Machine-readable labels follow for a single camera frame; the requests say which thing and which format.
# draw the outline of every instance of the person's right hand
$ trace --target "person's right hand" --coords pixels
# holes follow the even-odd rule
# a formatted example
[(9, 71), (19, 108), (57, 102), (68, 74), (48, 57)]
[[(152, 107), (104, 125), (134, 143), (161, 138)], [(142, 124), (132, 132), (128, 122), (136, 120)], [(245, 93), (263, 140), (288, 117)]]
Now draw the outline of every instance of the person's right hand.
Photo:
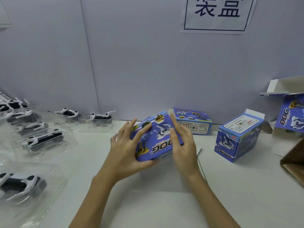
[(181, 124), (177, 123), (175, 117), (171, 114), (170, 118), (176, 131), (180, 134), (184, 145), (179, 144), (177, 134), (173, 128), (170, 130), (170, 139), (173, 145), (173, 160), (177, 166), (178, 171), (185, 178), (201, 174), (197, 162), (196, 145), (193, 140), (191, 131)]

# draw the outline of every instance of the blue toy box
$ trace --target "blue toy box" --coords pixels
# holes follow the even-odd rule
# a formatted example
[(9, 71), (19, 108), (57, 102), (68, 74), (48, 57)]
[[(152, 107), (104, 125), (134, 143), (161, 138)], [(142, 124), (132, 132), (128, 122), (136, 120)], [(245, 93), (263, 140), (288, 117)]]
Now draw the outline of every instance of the blue toy box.
[(204, 112), (181, 109), (169, 109), (168, 112), (173, 113), (177, 122), (191, 130), (192, 134), (208, 135), (211, 130), (212, 121)]
[(214, 151), (234, 162), (253, 149), (260, 134), (265, 115), (247, 109), (237, 118), (218, 129)]
[(172, 154), (172, 142), (170, 139), (170, 129), (174, 128), (166, 110), (157, 115), (153, 115), (132, 128), (130, 139), (133, 139), (137, 132), (146, 125), (152, 123), (152, 128), (145, 133), (136, 147), (136, 159), (138, 161), (161, 160)]
[(275, 127), (304, 133), (304, 94), (285, 96)]

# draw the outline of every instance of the white paper sign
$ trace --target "white paper sign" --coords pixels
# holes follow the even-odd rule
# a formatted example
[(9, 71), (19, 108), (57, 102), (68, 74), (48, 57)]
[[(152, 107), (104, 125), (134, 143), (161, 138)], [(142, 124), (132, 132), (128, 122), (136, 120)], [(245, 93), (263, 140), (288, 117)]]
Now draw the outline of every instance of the white paper sign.
[(184, 0), (182, 33), (242, 34), (256, 0)]
[(2, 27), (9, 27), (11, 26), (11, 21), (3, 7), (3, 5), (1, 4), (1, 0), (0, 0), (0, 28)]

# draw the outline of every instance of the warning label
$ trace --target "warning label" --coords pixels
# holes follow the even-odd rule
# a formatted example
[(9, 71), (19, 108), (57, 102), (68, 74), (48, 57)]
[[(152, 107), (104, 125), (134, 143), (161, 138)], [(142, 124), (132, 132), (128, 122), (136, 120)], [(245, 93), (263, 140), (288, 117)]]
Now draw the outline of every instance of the warning label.
[(232, 130), (237, 133), (244, 133), (246, 130), (259, 123), (260, 120), (249, 117), (247, 115), (241, 115), (233, 121), (223, 125), (223, 127)]
[(179, 124), (191, 130), (192, 133), (207, 134), (210, 124), (208, 123), (197, 123), (197, 122), (185, 122), (179, 121)]

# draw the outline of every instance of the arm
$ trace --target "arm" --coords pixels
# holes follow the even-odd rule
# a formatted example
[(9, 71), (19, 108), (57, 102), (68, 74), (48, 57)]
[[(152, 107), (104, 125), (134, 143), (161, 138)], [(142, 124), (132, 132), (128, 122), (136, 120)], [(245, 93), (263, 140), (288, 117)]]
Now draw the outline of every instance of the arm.
[(120, 180), (156, 164), (156, 161), (138, 162), (135, 149), (143, 134), (151, 124), (141, 129), (133, 140), (130, 140), (131, 129), (136, 119), (127, 122), (111, 138), (111, 149), (103, 166), (92, 179), (90, 189), (83, 200), (69, 228), (98, 228), (105, 205), (113, 186)]
[(191, 131), (178, 124), (173, 115), (170, 115), (170, 117), (184, 142), (184, 145), (181, 146), (175, 130), (171, 129), (170, 138), (173, 144), (174, 162), (204, 211), (210, 228), (240, 228), (203, 179), (197, 162), (196, 146)]

